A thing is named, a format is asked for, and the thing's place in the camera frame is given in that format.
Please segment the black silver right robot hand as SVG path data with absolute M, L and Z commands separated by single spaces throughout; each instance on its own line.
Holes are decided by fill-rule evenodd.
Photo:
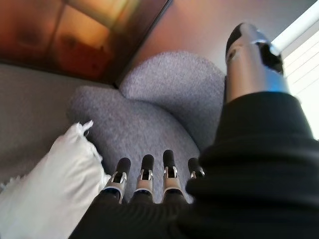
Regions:
M 281 54 L 255 26 L 226 45 L 224 104 L 215 142 L 188 161 L 186 202 L 173 153 L 163 154 L 163 201 L 147 189 L 120 203 L 123 158 L 73 239 L 316 239 L 319 142 L 284 77 Z

